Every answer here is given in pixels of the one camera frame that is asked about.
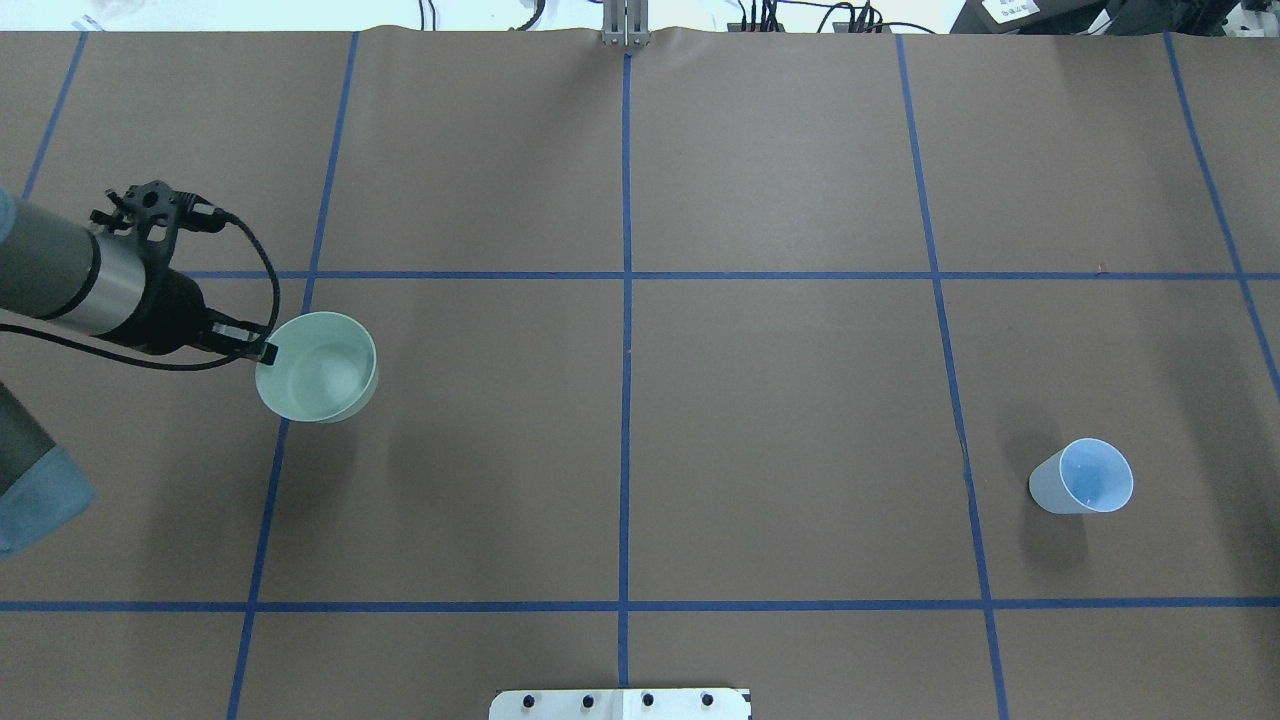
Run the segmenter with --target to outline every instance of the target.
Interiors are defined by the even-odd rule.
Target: black cable
[[[893,22],[893,23],[876,23],[876,24],[873,24],[872,27],[867,28],[863,32],[876,32],[877,29],[879,29],[882,27],[895,27],[895,26],[914,27],[915,29],[923,29],[924,32],[927,32],[929,35],[937,35],[936,32],[933,32],[932,29],[929,29],[929,28],[927,28],[924,26],[918,26],[915,23],[899,23],[899,22]]]
[[[838,10],[840,8],[846,8],[849,10],[849,24],[854,24],[854,14],[858,12],[858,8],[854,8],[852,4],[836,3],[835,5],[827,5],[826,8],[827,8],[827,14],[823,15],[822,22],[818,23],[818,32],[822,32],[822,28],[827,27],[827,19],[831,18],[831,14]]]
[[[783,5],[808,5],[809,8],[831,8],[831,3],[810,3],[809,0],[777,0]]]
[[[863,28],[876,24],[876,15],[872,14],[873,12],[876,10],[872,8],[870,3],[863,5],[863,9],[858,12],[858,19],[849,23],[849,29],[845,32],[863,32]]]
[[[529,22],[526,22],[525,24],[520,27],[513,27],[511,29],[524,32],[534,27],[534,24],[536,24],[538,20],[543,19],[543,10],[545,9],[547,9],[547,0],[538,0],[538,4],[534,5],[534,17],[529,18]]]
[[[81,352],[87,352],[90,355],[96,355],[99,357],[105,357],[108,360],[115,360],[116,363],[124,363],[125,365],[133,365],[134,368],[145,368],[147,370],[169,370],[174,373],[191,373],[196,370],[211,370],[214,368],[221,368],[223,365],[230,365],[232,363],[244,357],[252,350],[257,350],[266,338],[270,337],[271,331],[275,329],[275,322],[280,318],[280,278],[275,275],[275,268],[271,265],[271,260],[266,256],[266,250],[262,250],[262,243],[257,241],[253,231],[248,229],[248,225],[243,220],[232,215],[225,214],[227,222],[236,225],[244,233],[248,238],[250,245],[253,246],[253,251],[257,252],[259,259],[262,260],[262,268],[266,269],[266,277],[271,281],[271,318],[266,322],[266,331],[259,342],[252,345],[246,345],[230,355],[224,355],[218,360],[210,360],[209,363],[196,363],[193,365],[177,365],[173,363],[152,363],[151,360],[142,360],[138,357],[129,357],[128,355],[120,355],[118,352],[111,352],[110,350],[102,350],[101,347],[93,347],[92,345],[84,345],[82,342],[76,342],[74,340],[68,340],[61,336],[52,333],[46,333],[44,331],[37,331],[27,328],[23,325],[9,325],[0,323],[0,333],[13,333],[27,337],[33,337],[36,340],[45,340],[63,347],[69,347],[72,350],[79,350]]]
[[[435,31],[435,0],[426,0],[431,8],[431,29]],[[422,0],[417,0],[417,29],[426,29],[426,10],[422,9]]]

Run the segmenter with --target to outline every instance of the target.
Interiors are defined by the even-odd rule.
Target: metal bracket
[[[649,0],[604,0],[605,45],[644,47],[649,45]]]

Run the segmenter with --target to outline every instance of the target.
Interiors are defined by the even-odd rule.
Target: plastic cup
[[[340,313],[307,313],[269,341],[274,365],[257,365],[257,395],[276,415],[337,423],[358,413],[378,388],[378,348],[369,331]]]
[[[1041,462],[1032,473],[1030,489],[1050,512],[1114,512],[1133,496],[1133,470],[1111,445],[1083,438]]]

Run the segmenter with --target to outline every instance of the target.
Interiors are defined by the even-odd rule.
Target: grid line
[[[621,607],[616,600],[568,601],[275,601],[259,602],[262,614],[547,614],[608,612]],[[988,605],[982,598],[960,600],[631,600],[630,612],[945,612],[980,611]],[[995,598],[996,610],[1156,610],[1156,609],[1280,609],[1280,596],[1170,596],[1170,597],[1028,597]],[[0,601],[5,612],[175,612],[175,614],[239,614],[247,602],[188,601]]]
[[[262,270],[184,270],[192,279],[262,279]],[[276,270],[282,279],[361,281],[625,281],[617,270]],[[1280,273],[1083,273],[1057,270],[634,270],[634,282],[671,281],[1061,281],[1061,282],[1276,282]]]
[[[996,710],[1000,720],[1009,720],[1009,700],[1005,693],[1005,671],[1000,659],[1000,634],[996,629],[996,611],[991,602],[991,580],[987,575],[987,552],[982,541],[982,519],[978,515],[978,492],[973,483],[973,464],[969,459],[969,437],[964,425],[964,406],[960,402],[960,383],[956,379],[955,354],[951,350],[951,324],[947,320],[947,304],[942,293],[942,269],[938,265],[938,249],[933,238],[933,215],[929,213],[929,191],[924,182],[924,160],[920,155],[920,136],[915,124],[915,104],[911,101],[911,76],[906,63],[906,46],[902,36],[895,37],[897,46],[899,72],[902,76],[902,102],[906,109],[906,128],[911,141],[911,163],[915,168],[915,191],[920,201],[920,222],[924,228],[924,243],[929,254],[929,272],[933,282],[933,302],[938,313],[938,334],[942,340],[942,359],[947,372],[947,389],[951,395],[951,414],[960,441],[960,457],[964,470],[965,493],[969,505],[969,532],[973,538],[973,555],[978,570],[978,588],[982,592],[982,615],[987,628],[987,651],[991,656],[991,676],[996,692]]]
[[[631,54],[622,55],[622,420],[618,450],[618,687],[631,684]]]
[[[40,168],[45,164],[45,152],[49,151],[49,143],[54,140],[54,131],[58,129],[58,118],[63,114],[63,105],[67,102],[67,95],[72,90],[72,81],[76,79],[76,70],[79,68],[81,58],[84,55],[84,44],[87,41],[88,33],[81,32],[79,40],[76,41],[76,51],[72,53],[72,61],[67,65],[67,76],[63,77],[63,86],[58,91],[54,110],[49,114],[49,124],[45,126],[45,135],[40,138],[36,159],[31,163],[31,172],[27,173],[27,183],[22,188],[23,200],[31,200],[31,191],[36,188],[36,178],[40,176]]]
[[[1199,141],[1199,132],[1196,129],[1196,117],[1192,114],[1190,100],[1187,97],[1187,86],[1183,83],[1181,65],[1178,63],[1178,51],[1174,49],[1174,36],[1165,31],[1165,51],[1169,54],[1169,68],[1174,74],[1174,86],[1178,90],[1178,102],[1183,108],[1183,119],[1187,122],[1187,135],[1192,141],[1192,150],[1196,152],[1196,161],[1199,164],[1201,174],[1204,177],[1204,188],[1208,190],[1210,201],[1213,204],[1213,214],[1217,217],[1217,225],[1222,231],[1222,241],[1226,243],[1226,252],[1231,256],[1231,266],[1235,268],[1235,278],[1240,283],[1240,295],[1244,297],[1244,306],[1249,311],[1249,322],[1253,324],[1253,333],[1258,338],[1262,350],[1262,360],[1267,365],[1267,374],[1271,377],[1271,389],[1280,398],[1280,372],[1276,372],[1275,356],[1271,354],[1271,343],[1267,333],[1262,328],[1262,316],[1253,304],[1253,291],[1249,290],[1249,279],[1244,274],[1244,263],[1240,260],[1240,251],[1235,246],[1235,236],[1231,233],[1231,224],[1226,219],[1226,210],[1222,208],[1222,197],[1217,192],[1217,183],[1213,182],[1213,173],[1208,168],[1208,158],[1204,156],[1204,147]]]
[[[311,297],[315,292],[316,270],[320,265],[320,252],[324,249],[325,220],[329,215],[329,196],[333,192],[333,178],[338,172],[338,152],[342,149],[342,131],[347,117],[347,100],[351,96],[351,79],[356,69],[356,50],[360,47],[360,32],[351,33],[347,47],[347,65],[342,78],[342,95],[338,97],[338,114],[333,124],[333,141],[329,145],[329,165],[325,170],[324,190],[320,196],[320,210],[316,213],[316,233],[311,246],[311,266],[307,272],[306,291],[302,295],[302,314],[311,310]],[[253,556],[253,574],[250,579],[248,601],[244,606],[244,623],[241,628],[239,650],[236,653],[236,673],[232,676],[230,697],[227,701],[227,720],[236,720],[239,712],[241,692],[244,687],[244,671],[248,667],[248,652],[253,642],[253,620],[257,616],[257,598],[262,588],[262,568],[266,564],[266,548],[271,537],[271,520],[275,515],[275,497],[280,486],[280,473],[284,468],[285,441],[289,434],[289,421],[280,419],[280,429],[275,439],[275,455],[271,460],[271,474],[266,487],[266,500],[262,503],[262,524],[257,534],[257,551]]]
[[[922,222],[929,254],[928,272],[635,272],[631,252],[631,176],[630,176],[630,135],[631,135],[631,61],[630,54],[623,56],[622,90],[622,234],[623,270],[620,272],[468,272],[468,270],[320,270],[319,260],[323,250],[324,228],[326,223],[329,199],[337,168],[338,151],[344,123],[346,108],[355,68],[356,47],[360,33],[352,33],[348,47],[348,61],[335,119],[334,138],[330,146],[329,165],[323,188],[316,233],[312,243],[308,269],[282,270],[284,279],[305,279],[302,311],[310,310],[315,283],[317,279],[552,279],[552,281],[621,281],[623,284],[623,378],[620,448],[620,564],[617,601],[520,601],[520,602],[259,602],[262,566],[270,534],[279,475],[283,468],[284,445],[288,434],[288,421],[282,420],[273,456],[271,479],[264,506],[262,524],[250,583],[250,596],[246,602],[204,602],[204,601],[0,601],[0,614],[4,612],[173,612],[173,614],[244,614],[241,647],[237,655],[237,669],[233,679],[232,697],[228,705],[228,717],[233,719],[238,710],[239,692],[243,684],[244,669],[252,638],[253,618],[257,614],[361,614],[361,612],[406,612],[406,614],[538,614],[538,612],[609,612],[618,616],[618,679],[621,687],[627,687],[627,619],[628,612],[938,612],[938,611],[983,611],[987,621],[989,650],[992,652],[992,673],[996,682],[997,705],[1001,717],[1007,719],[1007,703],[1002,670],[998,656],[998,639],[995,626],[995,610],[1001,611],[1052,611],[1071,609],[1275,609],[1280,607],[1280,597],[1231,597],[1231,596],[1187,596],[1187,597],[1082,597],[1082,598],[992,598],[989,579],[986,571],[982,550],[980,523],[978,518],[977,496],[973,486],[973,473],[969,461],[968,439],[964,429],[963,407],[959,386],[955,377],[955,359],[950,347],[950,327],[942,293],[942,283],[954,281],[1079,281],[1079,282],[1151,282],[1151,281],[1201,281],[1238,282],[1254,333],[1260,342],[1274,389],[1280,397],[1280,373],[1261,323],[1261,316],[1253,301],[1251,282],[1280,281],[1280,273],[1247,273],[1240,260],[1225,209],[1221,202],[1213,176],[1199,141],[1194,117],[1183,83],[1176,51],[1170,33],[1165,33],[1166,51],[1179,96],[1179,102],[1187,123],[1187,129],[1199,164],[1213,210],[1219,220],[1228,252],[1231,258],[1233,273],[1071,273],[1071,272],[945,272],[940,268],[933,238],[932,218],[928,208],[927,187],[924,184],[923,160],[920,158],[919,136],[915,126],[914,105],[910,95],[910,81],[905,46],[901,37],[896,38],[902,81],[904,102],[911,140],[913,161],[916,174],[916,190],[920,201]],[[87,42],[87,33],[79,33],[76,51],[64,77],[58,100],[37,150],[22,197],[28,199],[37,181],[44,158],[51,143],[56,124],[72,87],[73,78],[81,63]],[[265,273],[256,270],[196,270],[187,273],[197,279],[238,279],[262,278]],[[827,600],[827,601],[631,601],[628,592],[630,560],[630,401],[631,401],[631,318],[634,282],[658,281],[928,281],[934,287],[934,300],[938,310],[940,333],[943,356],[947,365],[948,388],[956,430],[961,445],[965,465],[965,483],[969,492],[970,523],[974,536],[975,561],[978,564],[980,598],[969,600]]]

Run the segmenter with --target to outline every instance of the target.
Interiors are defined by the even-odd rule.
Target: cup rim
[[[261,364],[259,364],[257,368],[255,369],[255,373],[253,373],[253,384],[257,388],[257,397],[259,397],[259,400],[262,401],[264,405],[266,405],[268,410],[270,410],[271,413],[275,413],[276,415],[284,418],[285,420],[292,420],[292,421],[296,421],[296,423],[324,423],[325,420],[332,420],[332,419],[337,418],[338,415],[342,415],[343,413],[346,413],[347,410],[349,410],[352,405],[356,405],[357,402],[360,402],[360,400],[362,397],[365,397],[365,393],[369,392],[369,387],[378,378],[378,343],[374,342],[374,336],[369,332],[369,328],[366,328],[365,325],[362,325],[360,323],[360,320],[352,318],[351,315],[346,315],[343,313],[334,313],[333,310],[314,310],[314,311],[310,311],[310,313],[303,313],[303,314],[301,314],[301,315],[298,315],[296,318],[291,318],[283,325],[275,328],[274,331],[271,331],[271,334],[268,337],[268,342],[270,342],[270,340],[274,338],[278,333],[283,332],[289,325],[293,325],[293,324],[298,323],[300,320],[310,320],[311,318],[323,316],[323,315],[329,315],[329,316],[339,318],[343,322],[349,323],[351,325],[355,325],[360,331],[361,337],[365,340],[365,342],[369,346],[369,354],[370,354],[371,360],[372,360],[372,363],[370,363],[369,377],[365,378],[365,383],[360,387],[360,392],[352,393],[351,402],[347,402],[346,405],[343,405],[342,407],[339,407],[335,413],[330,413],[328,415],[321,415],[319,418],[316,418],[316,416],[300,418],[300,416],[296,416],[296,414],[285,414],[285,413],[280,411],[279,407],[276,407],[275,405],[273,405],[262,395],[262,375],[264,375],[264,373],[270,372],[270,370],[268,370],[268,368],[271,368],[271,366],[270,365],[261,365]]]
[[[1103,507],[1097,507],[1094,503],[1085,502],[1085,501],[1080,500],[1079,497],[1076,497],[1075,493],[1071,492],[1071,486],[1069,486],[1066,483],[1066,474],[1062,473],[1062,465],[1064,465],[1064,462],[1066,462],[1066,457],[1068,457],[1068,455],[1070,455],[1071,448],[1076,447],[1076,446],[1079,446],[1082,443],[1084,443],[1084,445],[1093,445],[1093,446],[1101,446],[1107,452],[1115,454],[1115,456],[1119,457],[1120,462],[1124,465],[1125,482],[1126,482],[1126,484],[1129,487],[1125,488],[1124,500],[1121,500],[1119,503],[1114,503],[1115,507],[1106,507],[1106,506],[1103,506],[1103,507],[1106,507],[1106,509],[1103,509]],[[1092,510],[1094,512],[1115,512],[1116,510],[1120,510],[1121,507],[1124,507],[1125,505],[1128,505],[1129,500],[1133,497],[1133,468],[1129,465],[1129,459],[1125,457],[1124,452],[1120,452],[1120,450],[1116,446],[1111,445],[1110,442],[1107,442],[1105,439],[1098,439],[1098,438],[1093,438],[1093,437],[1083,437],[1083,438],[1079,438],[1079,439],[1073,439],[1071,442],[1066,443],[1066,447],[1062,448],[1062,454],[1057,459],[1057,477],[1059,477],[1059,479],[1062,483],[1062,489],[1066,491],[1066,495],[1071,500],[1074,500],[1075,502],[1080,503],[1082,507],[1087,507],[1087,509],[1089,509],[1089,510]]]

